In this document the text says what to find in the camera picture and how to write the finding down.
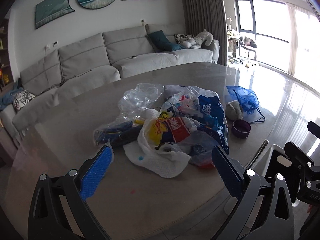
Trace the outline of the grey knitted cloth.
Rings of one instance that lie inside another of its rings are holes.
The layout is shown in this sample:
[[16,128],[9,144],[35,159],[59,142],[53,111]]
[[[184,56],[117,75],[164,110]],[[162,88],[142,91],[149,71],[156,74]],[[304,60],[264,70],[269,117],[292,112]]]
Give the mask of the grey knitted cloth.
[[226,103],[225,115],[229,120],[242,120],[244,110],[237,100]]

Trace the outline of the purple round lid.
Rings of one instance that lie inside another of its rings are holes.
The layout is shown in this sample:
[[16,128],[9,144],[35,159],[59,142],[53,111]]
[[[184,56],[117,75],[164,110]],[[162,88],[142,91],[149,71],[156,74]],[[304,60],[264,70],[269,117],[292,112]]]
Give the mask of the purple round lid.
[[235,120],[232,124],[232,134],[239,139],[246,139],[251,132],[251,125],[242,119]]

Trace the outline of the blue white plastic bag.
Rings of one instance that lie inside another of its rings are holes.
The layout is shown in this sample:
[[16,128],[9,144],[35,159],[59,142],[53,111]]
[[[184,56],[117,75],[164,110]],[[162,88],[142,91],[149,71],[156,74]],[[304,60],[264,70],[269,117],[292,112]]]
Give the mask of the blue white plastic bag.
[[228,127],[219,95],[212,91],[197,86],[191,86],[199,95],[183,94],[180,92],[166,99],[161,107],[161,112],[166,111],[174,117],[188,117],[198,122],[197,131],[178,145],[187,150],[191,157],[189,163],[200,168],[214,167],[212,150],[220,146],[229,153]]

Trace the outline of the white printed plastic bag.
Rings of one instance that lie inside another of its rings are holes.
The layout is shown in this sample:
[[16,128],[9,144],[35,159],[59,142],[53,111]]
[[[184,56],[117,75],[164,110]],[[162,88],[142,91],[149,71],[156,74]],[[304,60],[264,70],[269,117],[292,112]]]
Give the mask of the white printed plastic bag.
[[123,148],[128,159],[162,178],[174,178],[191,160],[180,142],[197,131],[198,122],[188,117],[174,117],[171,113],[148,109],[145,121],[136,141]]

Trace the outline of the chair by window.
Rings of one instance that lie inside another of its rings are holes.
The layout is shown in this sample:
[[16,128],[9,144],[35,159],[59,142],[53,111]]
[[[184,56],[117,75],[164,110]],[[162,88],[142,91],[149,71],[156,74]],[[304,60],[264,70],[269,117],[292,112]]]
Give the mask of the chair by window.
[[247,51],[246,57],[250,59],[250,53],[256,53],[257,52],[257,44],[254,40],[247,36],[240,36],[238,45],[243,50]]

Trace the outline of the dark blue wrapper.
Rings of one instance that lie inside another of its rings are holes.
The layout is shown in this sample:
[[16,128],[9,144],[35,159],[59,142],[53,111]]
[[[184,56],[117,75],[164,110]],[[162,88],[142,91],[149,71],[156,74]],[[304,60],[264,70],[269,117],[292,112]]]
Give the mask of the dark blue wrapper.
[[137,140],[143,125],[126,121],[111,127],[99,128],[93,134],[97,146],[110,144],[118,148]]

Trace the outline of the floral cushion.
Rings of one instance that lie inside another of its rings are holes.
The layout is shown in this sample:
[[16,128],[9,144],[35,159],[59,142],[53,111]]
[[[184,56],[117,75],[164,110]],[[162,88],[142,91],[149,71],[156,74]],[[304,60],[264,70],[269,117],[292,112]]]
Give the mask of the floral cushion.
[[22,90],[18,92],[13,101],[12,105],[16,112],[19,112],[23,107],[25,107],[31,100],[35,99],[37,96],[28,90]]

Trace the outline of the blue blanket on sofa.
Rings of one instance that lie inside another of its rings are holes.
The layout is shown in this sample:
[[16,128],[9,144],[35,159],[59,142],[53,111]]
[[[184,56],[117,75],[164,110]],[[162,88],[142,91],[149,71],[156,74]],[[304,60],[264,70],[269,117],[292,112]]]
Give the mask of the blue blanket on sofa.
[[3,111],[8,105],[12,104],[17,93],[23,90],[21,78],[19,78],[13,85],[12,89],[1,96],[1,109]]

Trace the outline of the clear plastic wrapper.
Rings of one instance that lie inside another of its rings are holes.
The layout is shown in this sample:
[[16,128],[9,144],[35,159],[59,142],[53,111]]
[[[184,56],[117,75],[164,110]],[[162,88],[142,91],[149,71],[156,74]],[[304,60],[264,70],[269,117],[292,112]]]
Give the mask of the clear plastic wrapper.
[[131,121],[149,109],[164,93],[162,84],[139,83],[135,89],[127,90],[118,102],[118,120]]

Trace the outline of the grey plush toy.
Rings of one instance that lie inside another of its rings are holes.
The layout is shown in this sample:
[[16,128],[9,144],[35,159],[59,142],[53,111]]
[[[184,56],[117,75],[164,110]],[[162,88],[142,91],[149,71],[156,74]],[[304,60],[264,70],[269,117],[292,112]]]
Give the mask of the grey plush toy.
[[210,46],[213,40],[213,35],[210,32],[204,30],[195,37],[190,37],[186,40],[181,41],[180,45],[186,49],[200,49],[203,44],[205,46]]

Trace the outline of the black white patterned cushion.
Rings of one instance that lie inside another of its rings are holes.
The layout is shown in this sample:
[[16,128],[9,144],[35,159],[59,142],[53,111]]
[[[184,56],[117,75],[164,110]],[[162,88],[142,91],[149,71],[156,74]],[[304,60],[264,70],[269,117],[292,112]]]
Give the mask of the black white patterned cushion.
[[190,38],[194,38],[194,37],[195,37],[194,34],[175,34],[174,35],[175,42],[177,44],[180,44],[181,42],[186,41]]

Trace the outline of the grey curtain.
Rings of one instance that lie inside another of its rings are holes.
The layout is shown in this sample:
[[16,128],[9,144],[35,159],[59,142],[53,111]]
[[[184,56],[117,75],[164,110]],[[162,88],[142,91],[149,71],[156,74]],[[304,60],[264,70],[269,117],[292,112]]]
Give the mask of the grey curtain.
[[192,34],[210,32],[220,45],[218,63],[227,64],[227,24],[223,0],[182,0],[185,27]]

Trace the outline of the grey sectional sofa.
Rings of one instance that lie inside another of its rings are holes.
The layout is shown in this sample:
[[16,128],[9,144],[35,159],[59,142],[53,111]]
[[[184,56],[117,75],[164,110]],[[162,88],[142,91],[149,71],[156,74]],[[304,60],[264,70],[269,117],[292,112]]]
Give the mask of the grey sectional sofa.
[[22,70],[23,88],[37,97],[19,112],[13,105],[1,111],[2,125],[14,145],[20,145],[28,128],[46,111],[90,90],[161,68],[218,62],[217,40],[200,49],[156,52],[148,34],[159,30],[172,43],[176,43],[175,34],[187,34],[181,24],[147,24],[107,31],[54,50]]

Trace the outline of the blue mesh drawstring bag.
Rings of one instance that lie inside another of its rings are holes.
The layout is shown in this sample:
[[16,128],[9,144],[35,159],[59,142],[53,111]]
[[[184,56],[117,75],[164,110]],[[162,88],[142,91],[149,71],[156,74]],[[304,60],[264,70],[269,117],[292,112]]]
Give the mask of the blue mesh drawstring bag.
[[255,121],[251,121],[251,124],[265,122],[266,118],[259,109],[260,102],[252,89],[247,89],[241,86],[226,86],[226,88],[230,96],[234,97],[238,101],[245,113],[252,115],[255,111],[258,112],[260,117]]

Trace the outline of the left teal wall panel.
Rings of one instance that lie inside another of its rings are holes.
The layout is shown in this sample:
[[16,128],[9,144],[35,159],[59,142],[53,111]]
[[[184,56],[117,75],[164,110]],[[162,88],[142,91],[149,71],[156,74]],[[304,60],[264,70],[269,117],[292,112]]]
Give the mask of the left teal wall panel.
[[35,29],[72,12],[69,0],[44,0],[35,7]]

